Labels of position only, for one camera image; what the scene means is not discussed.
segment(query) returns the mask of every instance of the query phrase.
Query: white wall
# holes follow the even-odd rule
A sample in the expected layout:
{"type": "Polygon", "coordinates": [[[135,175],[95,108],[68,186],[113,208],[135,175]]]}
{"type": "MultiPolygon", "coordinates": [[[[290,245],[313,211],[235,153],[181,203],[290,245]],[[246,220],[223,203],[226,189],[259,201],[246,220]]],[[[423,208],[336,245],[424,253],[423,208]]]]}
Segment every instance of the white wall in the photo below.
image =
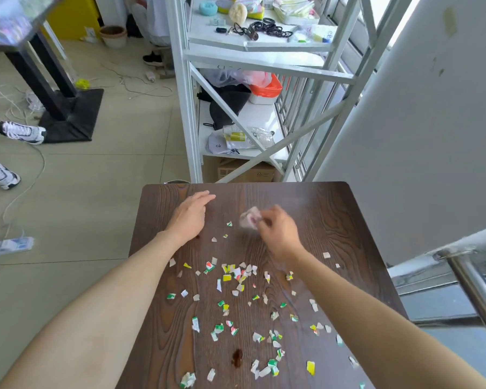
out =
{"type": "Polygon", "coordinates": [[[421,0],[316,179],[350,184],[391,264],[486,228],[486,0],[421,0]]]}

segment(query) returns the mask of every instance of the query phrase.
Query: white paper scrap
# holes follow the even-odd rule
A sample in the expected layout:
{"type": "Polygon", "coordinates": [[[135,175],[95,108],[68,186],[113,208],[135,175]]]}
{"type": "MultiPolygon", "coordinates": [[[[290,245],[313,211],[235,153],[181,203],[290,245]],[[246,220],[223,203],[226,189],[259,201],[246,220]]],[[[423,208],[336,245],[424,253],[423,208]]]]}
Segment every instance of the white paper scrap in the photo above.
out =
{"type": "Polygon", "coordinates": [[[216,374],[216,371],[214,369],[211,369],[209,371],[209,374],[207,374],[207,380],[209,382],[212,382],[212,380],[214,379],[214,375],[216,374]]]}

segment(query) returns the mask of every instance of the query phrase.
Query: black table leg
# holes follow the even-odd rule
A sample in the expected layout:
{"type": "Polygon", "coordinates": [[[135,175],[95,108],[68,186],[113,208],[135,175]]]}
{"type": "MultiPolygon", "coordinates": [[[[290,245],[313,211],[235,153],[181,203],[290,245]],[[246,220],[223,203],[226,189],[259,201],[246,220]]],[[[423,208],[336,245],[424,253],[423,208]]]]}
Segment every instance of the black table leg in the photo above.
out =
{"type": "Polygon", "coordinates": [[[22,49],[19,52],[6,52],[6,56],[45,106],[47,112],[54,119],[65,121],[68,118],[68,111],[62,106],[61,99],[51,89],[27,51],[22,49]]]}
{"type": "Polygon", "coordinates": [[[38,32],[29,42],[34,48],[34,51],[38,54],[43,65],[45,65],[47,71],[54,79],[54,82],[56,82],[58,85],[61,93],[67,98],[76,97],[78,93],[76,88],[68,78],[65,70],[47,43],[47,40],[43,34],[38,32]]]}

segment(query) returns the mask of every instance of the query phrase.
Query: blue sponge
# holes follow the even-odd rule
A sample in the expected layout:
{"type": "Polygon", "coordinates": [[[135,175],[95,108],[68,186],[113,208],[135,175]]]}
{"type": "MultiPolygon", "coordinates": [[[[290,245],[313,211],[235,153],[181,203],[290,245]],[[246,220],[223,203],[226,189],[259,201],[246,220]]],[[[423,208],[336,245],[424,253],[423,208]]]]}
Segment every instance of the blue sponge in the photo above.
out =
{"type": "Polygon", "coordinates": [[[199,10],[204,16],[214,16],[218,13],[218,6],[211,1],[203,1],[200,3],[199,10]]]}

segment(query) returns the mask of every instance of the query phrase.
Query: orange container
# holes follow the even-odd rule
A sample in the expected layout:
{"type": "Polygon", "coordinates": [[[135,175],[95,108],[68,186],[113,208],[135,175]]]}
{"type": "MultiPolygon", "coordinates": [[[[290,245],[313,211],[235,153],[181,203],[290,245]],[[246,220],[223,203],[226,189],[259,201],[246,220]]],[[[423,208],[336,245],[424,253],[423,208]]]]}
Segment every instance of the orange container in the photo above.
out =
{"type": "Polygon", "coordinates": [[[253,84],[249,85],[250,91],[250,102],[259,105],[270,105],[275,102],[279,94],[282,91],[282,84],[279,82],[277,76],[272,74],[272,82],[266,87],[257,87],[253,84]]]}

